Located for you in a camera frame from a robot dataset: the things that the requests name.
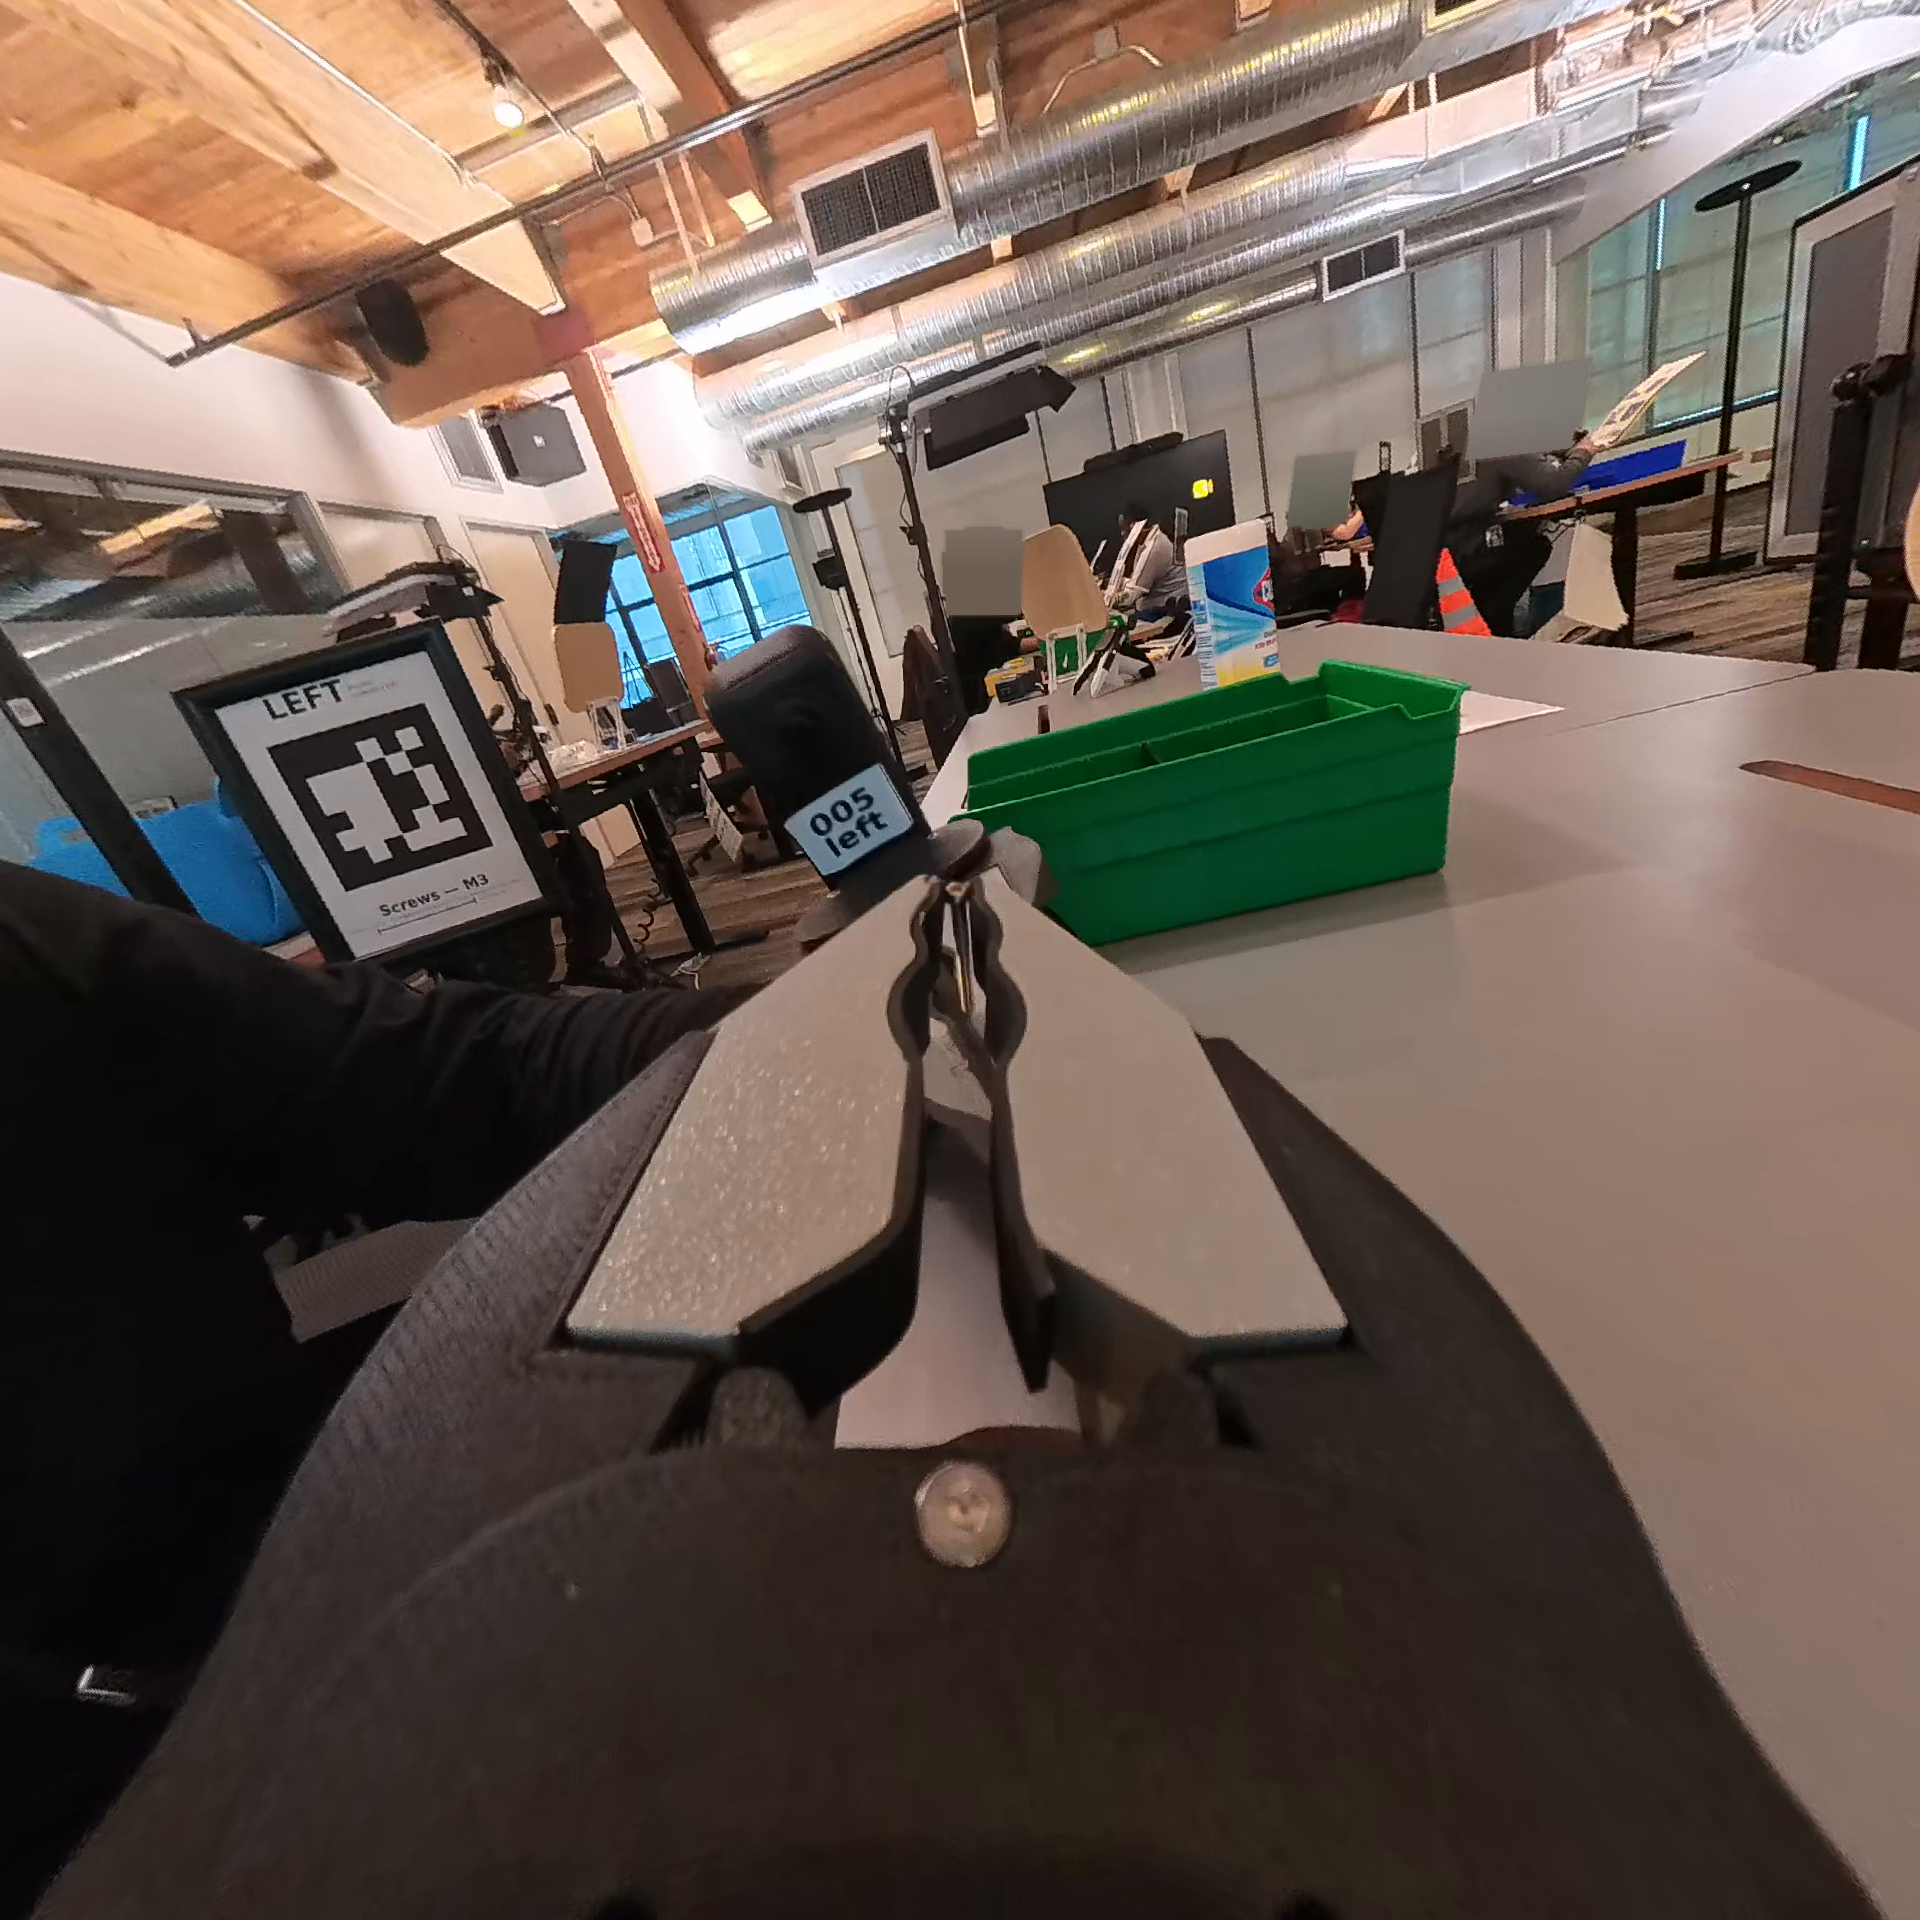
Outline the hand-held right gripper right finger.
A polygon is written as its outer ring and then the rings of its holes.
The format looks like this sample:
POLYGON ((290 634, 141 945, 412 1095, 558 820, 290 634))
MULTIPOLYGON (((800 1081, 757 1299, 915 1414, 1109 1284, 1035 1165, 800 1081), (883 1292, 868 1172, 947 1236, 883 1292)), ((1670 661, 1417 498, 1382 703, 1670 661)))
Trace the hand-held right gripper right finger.
POLYGON ((961 884, 998 1313, 1026 1388, 1336 1349, 1347 1315, 1195 1029, 1007 880, 961 884))

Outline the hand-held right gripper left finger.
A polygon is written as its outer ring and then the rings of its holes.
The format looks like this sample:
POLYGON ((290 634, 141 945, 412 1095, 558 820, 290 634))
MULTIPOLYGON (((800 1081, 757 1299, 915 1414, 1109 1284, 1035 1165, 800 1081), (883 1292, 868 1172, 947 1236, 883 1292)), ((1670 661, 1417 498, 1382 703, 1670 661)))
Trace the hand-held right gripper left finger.
POLYGON ((763 1368, 809 1414, 876 1372, 917 1307, 941 918, 910 880, 712 1029, 568 1343, 763 1368))

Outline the green plastic bin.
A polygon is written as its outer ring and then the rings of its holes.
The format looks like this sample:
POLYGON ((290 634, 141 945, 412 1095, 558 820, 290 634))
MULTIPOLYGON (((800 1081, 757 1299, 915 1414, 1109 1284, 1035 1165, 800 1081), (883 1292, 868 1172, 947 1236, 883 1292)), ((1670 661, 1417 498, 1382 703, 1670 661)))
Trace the green plastic bin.
POLYGON ((1178 697, 970 755, 962 815, 1032 841, 1092 947, 1434 877, 1465 688, 1372 663, 1178 697))

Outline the person's left forearm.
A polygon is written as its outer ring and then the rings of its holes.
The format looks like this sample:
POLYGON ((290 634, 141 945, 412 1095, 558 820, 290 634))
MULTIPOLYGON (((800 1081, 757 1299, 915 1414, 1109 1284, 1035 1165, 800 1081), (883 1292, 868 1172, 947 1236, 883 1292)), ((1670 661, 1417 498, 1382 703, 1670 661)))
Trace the person's left forearm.
POLYGON ((750 998, 412 990, 4 865, 4 1198, 467 1220, 750 998))

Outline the wooden top office desk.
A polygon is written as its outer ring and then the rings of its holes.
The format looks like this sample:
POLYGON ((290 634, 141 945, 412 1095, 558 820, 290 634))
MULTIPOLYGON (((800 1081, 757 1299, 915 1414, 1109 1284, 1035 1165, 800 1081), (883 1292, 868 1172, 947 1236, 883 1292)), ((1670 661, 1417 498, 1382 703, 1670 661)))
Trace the wooden top office desk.
POLYGON ((678 725, 641 737, 631 749, 589 755, 572 772, 533 772, 519 780, 519 796, 530 805, 539 832, 580 829, 592 820, 627 811, 636 822, 641 847, 654 870, 657 889, 663 889, 674 915, 687 933, 683 978, 700 978, 702 964, 719 953, 719 940, 707 928, 702 903, 696 898, 692 877, 683 863, 678 842, 657 801, 657 764, 683 760, 692 755, 692 778, 702 775, 702 755, 719 749, 723 735, 707 722, 678 725))

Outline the grey desk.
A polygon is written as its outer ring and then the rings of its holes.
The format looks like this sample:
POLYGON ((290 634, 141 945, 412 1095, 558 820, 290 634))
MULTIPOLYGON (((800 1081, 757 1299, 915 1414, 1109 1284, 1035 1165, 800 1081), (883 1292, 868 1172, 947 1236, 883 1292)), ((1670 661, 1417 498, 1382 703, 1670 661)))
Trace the grey desk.
POLYGON ((1918 1916, 1918 674, 1367 627, 1468 732, 1445 865, 1109 947, 1541 1346, 1747 1727, 1918 1916))

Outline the large window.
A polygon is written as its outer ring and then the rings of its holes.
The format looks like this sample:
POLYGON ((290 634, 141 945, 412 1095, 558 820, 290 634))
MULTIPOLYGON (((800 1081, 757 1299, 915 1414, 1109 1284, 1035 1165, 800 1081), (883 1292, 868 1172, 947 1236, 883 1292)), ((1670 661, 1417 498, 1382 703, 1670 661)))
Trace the large window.
POLYGON ((666 533, 714 661, 814 623, 780 507, 702 507, 674 516, 666 533))

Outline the black studio light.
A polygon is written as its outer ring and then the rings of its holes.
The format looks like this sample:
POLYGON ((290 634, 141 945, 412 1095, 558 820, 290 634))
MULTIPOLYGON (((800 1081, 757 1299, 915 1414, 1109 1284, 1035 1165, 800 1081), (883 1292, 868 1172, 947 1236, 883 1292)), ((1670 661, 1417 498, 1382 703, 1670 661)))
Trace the black studio light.
POLYGON ((983 452, 1030 436, 1032 417, 1060 411, 1075 381, 1048 363, 975 381, 915 411, 915 433, 928 472, 956 469, 983 452))

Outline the black speaker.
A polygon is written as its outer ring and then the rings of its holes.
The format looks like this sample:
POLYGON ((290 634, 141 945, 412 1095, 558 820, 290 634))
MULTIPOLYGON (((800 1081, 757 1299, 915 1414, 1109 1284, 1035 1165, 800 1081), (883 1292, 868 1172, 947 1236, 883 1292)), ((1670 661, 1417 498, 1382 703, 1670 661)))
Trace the black speaker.
POLYGON ((584 477, 584 453, 568 411, 555 402, 483 409, 478 414, 499 475, 519 486, 558 486, 584 477))
POLYGON ((417 300, 399 277, 374 277, 353 291, 355 316, 374 349, 391 368, 417 368, 432 355, 427 331, 417 300))

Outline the framed marker sign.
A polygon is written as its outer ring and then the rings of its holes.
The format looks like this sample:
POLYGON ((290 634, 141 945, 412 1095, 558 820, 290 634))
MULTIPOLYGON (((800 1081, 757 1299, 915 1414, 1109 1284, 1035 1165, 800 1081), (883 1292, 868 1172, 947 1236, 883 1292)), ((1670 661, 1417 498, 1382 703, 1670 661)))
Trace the framed marker sign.
POLYGON ((330 964, 550 925, 558 880, 444 623, 172 693, 330 964))

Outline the wipes canister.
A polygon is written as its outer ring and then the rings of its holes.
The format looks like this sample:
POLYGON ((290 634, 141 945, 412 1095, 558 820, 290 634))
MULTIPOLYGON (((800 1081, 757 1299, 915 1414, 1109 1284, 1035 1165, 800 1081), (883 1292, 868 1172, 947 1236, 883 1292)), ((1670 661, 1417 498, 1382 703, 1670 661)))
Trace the wipes canister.
POLYGON ((1199 686, 1212 693, 1279 674, 1266 521, 1191 535, 1185 571, 1199 686))

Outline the person's black clothing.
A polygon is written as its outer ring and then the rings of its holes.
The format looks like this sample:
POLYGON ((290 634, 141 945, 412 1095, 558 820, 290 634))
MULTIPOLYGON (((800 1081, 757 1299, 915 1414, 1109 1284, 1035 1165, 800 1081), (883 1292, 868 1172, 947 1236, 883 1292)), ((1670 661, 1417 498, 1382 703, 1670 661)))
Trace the person's black clothing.
POLYGON ((4 1184, 4 1916, 168 1737, 281 1492, 391 1319, 301 1343, 267 1247, 366 1212, 115 1220, 4 1184))

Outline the black floor lamp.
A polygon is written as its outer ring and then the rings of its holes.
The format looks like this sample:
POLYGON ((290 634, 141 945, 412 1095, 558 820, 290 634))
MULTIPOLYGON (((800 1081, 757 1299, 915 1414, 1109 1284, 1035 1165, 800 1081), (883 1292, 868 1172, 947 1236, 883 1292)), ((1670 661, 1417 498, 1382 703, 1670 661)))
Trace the black floor lamp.
POLYGON ((1726 326, 1722 349, 1722 397, 1716 397, 1716 444, 1711 459, 1711 510, 1707 510, 1707 546, 1702 556, 1686 559, 1671 569, 1677 584, 1716 582, 1723 574, 1747 571, 1758 562, 1758 548, 1726 548, 1726 500, 1733 472, 1733 423, 1741 411, 1741 343, 1744 343, 1744 304, 1749 280, 1753 253, 1753 205, 1773 191, 1787 187, 1802 172, 1800 156, 1777 156, 1759 165, 1738 180, 1722 180, 1692 204, 1697 219, 1733 212, 1729 242, 1729 287, 1726 287, 1726 326))

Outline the grey panel on black stand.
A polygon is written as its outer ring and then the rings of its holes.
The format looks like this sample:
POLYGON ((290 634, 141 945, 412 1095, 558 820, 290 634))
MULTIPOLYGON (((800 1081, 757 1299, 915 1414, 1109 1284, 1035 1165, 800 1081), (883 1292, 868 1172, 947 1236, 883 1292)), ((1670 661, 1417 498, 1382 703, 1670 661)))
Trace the grey panel on black stand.
POLYGON ((1896 669, 1918 609, 1918 162, 1790 228, 1763 564, 1808 564, 1802 661, 1896 669))

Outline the silver air duct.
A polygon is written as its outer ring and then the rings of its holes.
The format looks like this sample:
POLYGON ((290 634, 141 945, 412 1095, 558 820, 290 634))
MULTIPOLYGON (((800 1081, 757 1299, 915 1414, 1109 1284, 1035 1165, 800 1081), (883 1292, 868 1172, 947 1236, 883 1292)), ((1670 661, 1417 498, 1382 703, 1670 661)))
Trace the silver air duct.
POLYGON ((1297 205, 1291 219, 1202 232, 1199 210, 1136 215, 1095 235, 975 274, 936 297, 878 315, 878 331, 848 326, 818 354, 773 365, 769 355, 696 381, 702 417, 750 453, 815 442, 847 423, 925 402, 983 376, 1032 363, 1072 341, 1133 323, 1163 306, 1297 268, 1332 253, 1426 228, 1508 195, 1554 191, 1579 167, 1533 167, 1515 180, 1462 182, 1457 169, 1405 180, 1347 205, 1297 205))
POLYGON ((956 235, 903 257, 815 280, 792 210, 692 268, 657 270, 649 294, 678 349, 707 354, 826 300, 847 300, 1037 228, 1377 93, 1420 48, 1426 5, 1309 5, 1208 57, 1159 65, 1144 83, 1084 106, 1048 108, 998 141, 944 154, 956 235))

